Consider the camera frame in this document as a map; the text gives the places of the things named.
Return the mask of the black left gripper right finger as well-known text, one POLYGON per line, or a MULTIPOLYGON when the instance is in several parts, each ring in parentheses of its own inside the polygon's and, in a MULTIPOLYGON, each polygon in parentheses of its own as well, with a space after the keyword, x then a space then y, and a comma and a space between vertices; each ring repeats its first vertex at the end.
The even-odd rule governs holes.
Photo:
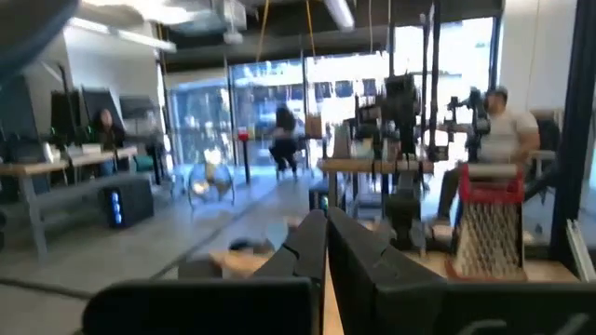
POLYGON ((596 335, 596 284, 448 280, 341 209, 328 219, 345 335, 596 335))

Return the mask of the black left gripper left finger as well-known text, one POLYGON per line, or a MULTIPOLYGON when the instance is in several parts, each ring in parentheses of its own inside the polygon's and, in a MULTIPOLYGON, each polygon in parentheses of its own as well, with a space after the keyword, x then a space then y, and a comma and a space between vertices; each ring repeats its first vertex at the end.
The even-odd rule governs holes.
POLYGON ((327 218, 316 209, 246 278, 127 281, 97 293, 83 335, 322 335, 327 218))

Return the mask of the red and steel box grater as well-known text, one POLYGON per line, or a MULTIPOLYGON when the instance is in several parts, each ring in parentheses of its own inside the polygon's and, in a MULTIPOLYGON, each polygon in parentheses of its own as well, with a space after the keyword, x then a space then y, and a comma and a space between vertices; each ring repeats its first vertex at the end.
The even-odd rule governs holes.
POLYGON ((459 172, 454 253, 445 262, 446 274, 466 281, 525 281, 523 170, 515 164, 464 164, 459 172))

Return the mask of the black computer tower blue lights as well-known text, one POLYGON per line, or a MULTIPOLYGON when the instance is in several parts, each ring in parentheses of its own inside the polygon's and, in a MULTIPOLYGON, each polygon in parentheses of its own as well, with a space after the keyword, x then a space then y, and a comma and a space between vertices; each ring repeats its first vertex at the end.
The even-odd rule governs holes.
POLYGON ((100 191, 108 226, 124 229, 155 214, 151 184, 145 179, 121 181, 100 191))

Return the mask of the background wooden table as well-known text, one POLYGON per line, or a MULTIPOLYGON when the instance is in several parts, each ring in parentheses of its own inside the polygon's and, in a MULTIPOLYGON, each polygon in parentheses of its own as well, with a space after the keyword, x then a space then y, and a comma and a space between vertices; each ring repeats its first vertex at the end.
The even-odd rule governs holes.
POLYGON ((373 175, 393 175, 411 171, 414 175, 423 175, 434 171, 434 163, 429 160, 402 159, 387 161, 363 158, 328 158, 318 163, 318 168, 328 175, 328 205, 330 208, 345 209, 343 194, 338 192, 337 174, 372 173, 373 175))

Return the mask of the person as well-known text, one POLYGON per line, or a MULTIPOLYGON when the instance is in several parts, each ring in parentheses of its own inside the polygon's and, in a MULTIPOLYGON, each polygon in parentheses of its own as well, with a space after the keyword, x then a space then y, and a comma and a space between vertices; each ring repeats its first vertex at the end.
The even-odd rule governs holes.
POLYGON ((288 106, 279 105, 276 109, 276 123, 272 133, 273 144, 269 152, 277 165, 277 173, 284 172, 287 166, 290 166, 294 178, 297 177, 297 163, 294 158, 297 151, 295 126, 295 117, 288 106))
MULTIPOLYGON (((126 133, 121 126, 114 123, 111 111, 103 108, 97 112, 93 121, 92 127, 94 131, 94 138, 97 143, 102 146, 105 151, 113 151, 124 146, 124 139, 126 133)), ((120 170, 128 170, 129 161, 127 158, 104 161, 99 164, 99 175, 107 177, 115 174, 120 170)))
MULTIPOLYGON (((535 117, 529 112, 511 111, 507 107, 508 91, 505 87, 490 89, 485 94, 486 112, 490 132, 480 139, 478 163, 516 164, 526 171, 530 153, 540 146, 539 130, 535 117)), ((435 224, 449 225, 450 211, 459 186, 459 167, 444 173, 440 189, 440 202, 435 224)))

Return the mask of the brown cardboard box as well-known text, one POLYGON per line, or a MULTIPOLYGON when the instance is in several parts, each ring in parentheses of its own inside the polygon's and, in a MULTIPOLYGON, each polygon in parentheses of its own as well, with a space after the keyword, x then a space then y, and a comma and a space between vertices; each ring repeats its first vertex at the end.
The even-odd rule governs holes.
POLYGON ((308 114, 305 118, 305 135, 311 139, 321 139, 323 136, 322 120, 319 114, 308 114))

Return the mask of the dark patterned chair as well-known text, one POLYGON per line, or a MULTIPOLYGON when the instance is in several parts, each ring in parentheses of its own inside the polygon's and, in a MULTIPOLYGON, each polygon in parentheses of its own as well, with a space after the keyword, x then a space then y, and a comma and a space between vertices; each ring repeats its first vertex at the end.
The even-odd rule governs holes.
POLYGON ((559 149, 561 127, 560 110, 532 110, 531 114, 535 117, 538 125, 540 138, 539 149, 541 151, 556 152, 559 149))

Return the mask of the black vertical background pole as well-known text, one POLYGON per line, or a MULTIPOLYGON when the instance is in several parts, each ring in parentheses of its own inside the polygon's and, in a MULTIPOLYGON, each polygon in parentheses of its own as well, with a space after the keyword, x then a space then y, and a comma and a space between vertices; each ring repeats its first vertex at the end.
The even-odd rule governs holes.
POLYGON ((429 145, 427 155, 430 161, 439 160, 436 145, 437 114, 438 114, 438 82, 439 82, 439 53, 440 53, 440 16, 441 0, 432 0, 432 68, 431 68, 431 99, 429 117, 429 145))

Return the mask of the grey desk with wooden top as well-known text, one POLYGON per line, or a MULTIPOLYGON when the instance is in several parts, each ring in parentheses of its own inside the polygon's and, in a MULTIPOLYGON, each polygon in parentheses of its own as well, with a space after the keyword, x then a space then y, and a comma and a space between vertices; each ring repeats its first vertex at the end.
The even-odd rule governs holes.
POLYGON ((12 177, 18 181, 20 206, 30 223, 38 258, 43 259, 47 256, 47 229, 63 225, 67 221, 78 220, 86 214, 104 212, 100 199, 100 191, 103 188, 121 181, 149 180, 134 171, 124 171, 108 177, 60 186, 39 194, 34 188, 34 178, 47 177, 53 172, 64 172, 68 168, 95 166, 108 160, 130 160, 136 153, 135 147, 126 147, 114 151, 76 154, 54 162, 0 164, 0 177, 12 177))

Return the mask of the white ceiling tube light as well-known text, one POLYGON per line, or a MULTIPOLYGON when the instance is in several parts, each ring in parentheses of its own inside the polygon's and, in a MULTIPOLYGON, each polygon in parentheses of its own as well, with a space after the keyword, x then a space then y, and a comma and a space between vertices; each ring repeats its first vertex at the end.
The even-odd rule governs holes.
POLYGON ((351 31, 355 20, 347 0, 322 0, 340 31, 351 31))
POLYGON ((96 21, 72 18, 69 20, 69 26, 95 34, 110 35, 124 41, 152 47, 169 53, 175 53, 177 51, 177 47, 174 43, 163 41, 154 37, 149 37, 141 33, 121 30, 113 26, 98 23, 96 21))

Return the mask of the black post with red top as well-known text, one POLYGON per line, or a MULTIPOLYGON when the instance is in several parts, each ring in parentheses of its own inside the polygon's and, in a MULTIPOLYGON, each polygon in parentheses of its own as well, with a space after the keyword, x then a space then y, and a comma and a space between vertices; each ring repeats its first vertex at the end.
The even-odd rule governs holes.
POLYGON ((251 183, 251 171, 250 171, 249 150, 248 150, 248 141, 250 139, 250 135, 249 135, 248 129, 246 127, 240 127, 237 131, 237 138, 240 141, 241 146, 242 146, 242 158, 243 158, 245 182, 247 184, 250 184, 251 183))

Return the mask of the black aluminium table frame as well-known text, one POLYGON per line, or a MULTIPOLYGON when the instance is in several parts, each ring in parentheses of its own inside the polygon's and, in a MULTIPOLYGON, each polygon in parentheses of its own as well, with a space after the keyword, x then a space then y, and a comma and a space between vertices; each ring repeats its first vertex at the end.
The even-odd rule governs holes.
POLYGON ((596 81, 596 0, 576 0, 560 146, 546 174, 525 193, 527 200, 553 182, 556 186, 549 258, 596 283, 596 269, 577 222, 581 203, 592 94, 596 81))

